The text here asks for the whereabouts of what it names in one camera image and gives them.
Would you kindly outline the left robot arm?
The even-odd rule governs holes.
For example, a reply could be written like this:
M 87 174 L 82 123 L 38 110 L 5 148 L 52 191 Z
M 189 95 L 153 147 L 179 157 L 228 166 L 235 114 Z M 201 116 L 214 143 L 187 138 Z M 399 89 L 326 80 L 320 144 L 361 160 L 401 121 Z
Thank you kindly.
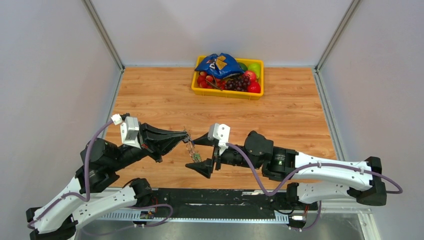
M 145 158 L 157 163 L 180 142 L 188 143 L 185 131 L 164 130 L 135 117 L 119 116 L 110 124 L 120 127 L 121 145 L 95 134 L 81 152 L 83 165 L 68 185 L 49 203 L 26 211 L 32 240 L 71 240 L 76 232 L 91 221 L 121 208 L 156 210 L 161 205 L 144 178 L 131 180 L 116 193 L 92 201 L 118 180 L 118 171 Z

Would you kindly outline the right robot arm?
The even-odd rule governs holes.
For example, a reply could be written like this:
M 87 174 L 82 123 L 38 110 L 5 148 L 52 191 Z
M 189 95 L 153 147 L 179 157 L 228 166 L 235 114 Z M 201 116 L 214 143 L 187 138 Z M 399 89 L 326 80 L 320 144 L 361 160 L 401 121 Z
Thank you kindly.
M 290 181 L 285 201 L 292 209 L 332 199 L 354 199 L 359 204 L 377 207 L 387 203 L 388 193 L 378 157 L 336 162 L 275 146 L 256 131 L 247 135 L 243 145 L 227 143 L 224 136 L 214 133 L 193 140 L 194 145 L 213 147 L 213 154 L 206 160 L 187 163 L 186 168 L 209 179 L 221 165 L 230 165 L 260 170 L 264 178 L 281 184 Z

